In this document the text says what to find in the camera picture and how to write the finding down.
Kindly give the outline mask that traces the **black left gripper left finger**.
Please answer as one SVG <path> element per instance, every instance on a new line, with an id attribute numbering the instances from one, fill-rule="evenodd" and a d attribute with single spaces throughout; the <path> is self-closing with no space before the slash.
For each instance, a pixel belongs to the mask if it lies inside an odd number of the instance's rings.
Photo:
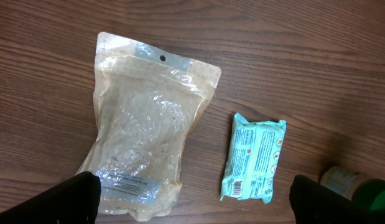
<path id="1" fill-rule="evenodd" d="M 95 224 L 100 195 L 100 178 L 85 171 L 1 212 L 0 223 Z"/>

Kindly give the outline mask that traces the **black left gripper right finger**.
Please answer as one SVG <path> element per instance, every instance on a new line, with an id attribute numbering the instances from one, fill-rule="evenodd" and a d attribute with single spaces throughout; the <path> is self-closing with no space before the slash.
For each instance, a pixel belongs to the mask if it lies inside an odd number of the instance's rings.
<path id="1" fill-rule="evenodd" d="M 385 223 L 385 210 L 369 212 L 358 208 L 352 201 L 304 175 L 295 176 L 289 201 L 297 224 Z"/>

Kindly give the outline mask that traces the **green lid white jar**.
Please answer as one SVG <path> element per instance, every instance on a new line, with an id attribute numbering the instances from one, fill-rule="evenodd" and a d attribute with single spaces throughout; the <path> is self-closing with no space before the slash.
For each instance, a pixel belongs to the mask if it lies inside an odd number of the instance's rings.
<path id="1" fill-rule="evenodd" d="M 319 183 L 369 212 L 385 210 L 385 180 L 332 166 Z"/>

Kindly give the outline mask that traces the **teal tissue pack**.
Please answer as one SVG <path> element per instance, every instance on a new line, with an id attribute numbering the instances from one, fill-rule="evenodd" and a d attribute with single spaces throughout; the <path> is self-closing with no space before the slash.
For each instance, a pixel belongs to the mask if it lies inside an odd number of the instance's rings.
<path id="1" fill-rule="evenodd" d="M 285 120 L 249 122 L 240 113 L 234 115 L 220 199 L 271 202 L 286 129 Z"/>

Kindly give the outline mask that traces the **white orange snack packet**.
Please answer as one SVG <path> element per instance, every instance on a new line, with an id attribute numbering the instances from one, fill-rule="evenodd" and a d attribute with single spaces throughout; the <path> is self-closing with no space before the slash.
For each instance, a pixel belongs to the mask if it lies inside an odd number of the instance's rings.
<path id="1" fill-rule="evenodd" d="M 93 104 L 98 130 L 81 171 L 101 181 L 98 210 L 145 222 L 170 213 L 185 140 L 221 76 L 215 65 L 100 32 Z"/>

